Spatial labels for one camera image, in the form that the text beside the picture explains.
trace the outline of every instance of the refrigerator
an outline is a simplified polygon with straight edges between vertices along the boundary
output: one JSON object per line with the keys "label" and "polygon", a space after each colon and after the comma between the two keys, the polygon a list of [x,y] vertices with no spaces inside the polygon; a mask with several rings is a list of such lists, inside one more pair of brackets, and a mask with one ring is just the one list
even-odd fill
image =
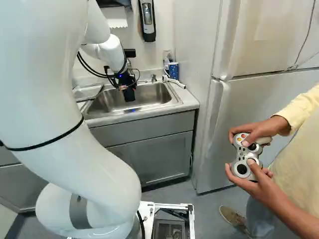
{"label": "refrigerator", "polygon": [[[319,82],[316,0],[175,0],[180,80],[199,100],[192,182],[198,194],[231,185],[229,128],[261,121]],[[275,136],[268,166],[290,137]]]}

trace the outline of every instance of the gray game controller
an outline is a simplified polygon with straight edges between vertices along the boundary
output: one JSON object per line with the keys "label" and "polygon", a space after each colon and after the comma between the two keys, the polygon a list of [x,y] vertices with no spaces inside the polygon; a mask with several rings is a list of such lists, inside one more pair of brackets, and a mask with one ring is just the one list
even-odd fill
{"label": "gray game controller", "polygon": [[247,164],[247,159],[253,159],[261,168],[263,168],[263,163],[258,159],[259,155],[263,152],[262,145],[270,143],[273,139],[271,137],[262,137],[257,139],[256,142],[250,146],[244,147],[242,142],[248,135],[248,133],[238,133],[233,138],[233,146],[236,148],[236,159],[231,163],[231,171],[233,175],[237,177],[257,181]]}

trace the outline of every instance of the hand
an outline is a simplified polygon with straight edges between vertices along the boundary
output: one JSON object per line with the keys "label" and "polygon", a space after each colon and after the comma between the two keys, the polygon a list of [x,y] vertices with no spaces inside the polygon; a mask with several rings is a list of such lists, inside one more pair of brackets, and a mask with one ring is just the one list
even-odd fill
{"label": "hand", "polygon": [[248,123],[241,126],[231,128],[228,136],[229,141],[233,143],[233,137],[237,133],[248,132],[249,136],[242,142],[244,147],[248,147],[258,138],[263,136],[275,136],[277,134],[288,134],[290,125],[288,121],[281,116],[273,116],[265,121]]}
{"label": "hand", "polygon": [[274,209],[280,202],[288,199],[285,193],[271,180],[272,172],[268,169],[262,170],[252,159],[247,159],[247,164],[256,176],[258,183],[234,176],[230,170],[230,164],[226,164],[225,170],[229,181],[244,189],[270,209]]}

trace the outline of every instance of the shoe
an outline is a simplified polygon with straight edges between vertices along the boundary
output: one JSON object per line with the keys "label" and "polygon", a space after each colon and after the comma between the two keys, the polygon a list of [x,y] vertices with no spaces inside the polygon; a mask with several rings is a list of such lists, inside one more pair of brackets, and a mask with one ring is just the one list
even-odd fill
{"label": "shoe", "polygon": [[223,205],[219,207],[219,213],[226,222],[245,234],[248,238],[253,239],[246,227],[246,218],[244,216]]}

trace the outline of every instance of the controller button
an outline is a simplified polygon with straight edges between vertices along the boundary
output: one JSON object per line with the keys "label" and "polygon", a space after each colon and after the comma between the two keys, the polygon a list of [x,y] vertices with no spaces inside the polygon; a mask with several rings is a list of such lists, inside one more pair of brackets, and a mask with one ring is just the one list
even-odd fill
{"label": "controller button", "polygon": [[244,175],[244,174],[247,173],[247,167],[246,167],[244,164],[239,164],[239,165],[237,166],[237,171],[238,171],[240,174]]}
{"label": "controller button", "polygon": [[252,143],[250,146],[248,146],[248,149],[251,151],[256,150],[256,148],[257,148],[257,145],[255,143]]}

